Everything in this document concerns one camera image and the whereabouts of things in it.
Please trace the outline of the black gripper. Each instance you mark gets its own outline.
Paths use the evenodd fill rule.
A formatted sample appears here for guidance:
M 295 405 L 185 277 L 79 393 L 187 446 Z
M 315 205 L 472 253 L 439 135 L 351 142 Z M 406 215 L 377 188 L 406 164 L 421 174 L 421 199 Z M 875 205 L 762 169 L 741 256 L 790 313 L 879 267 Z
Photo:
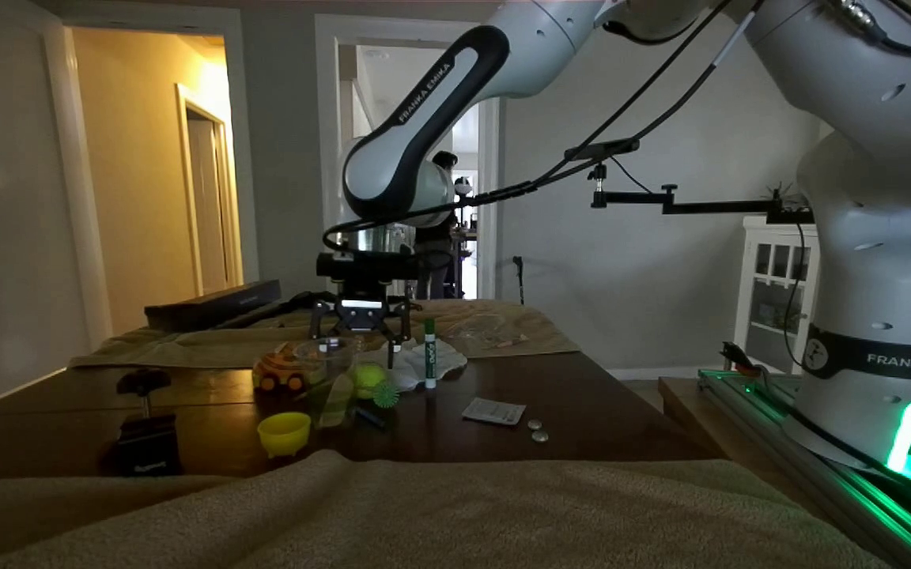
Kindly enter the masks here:
M 412 293 L 417 256 L 409 225 L 380 225 L 351 232 L 339 253 L 323 253 L 315 271 L 333 283 L 326 301 L 309 311 L 309 336 L 315 337 L 315 370 L 333 367 L 333 337 L 383 336 L 385 370 L 395 370 L 412 336 Z

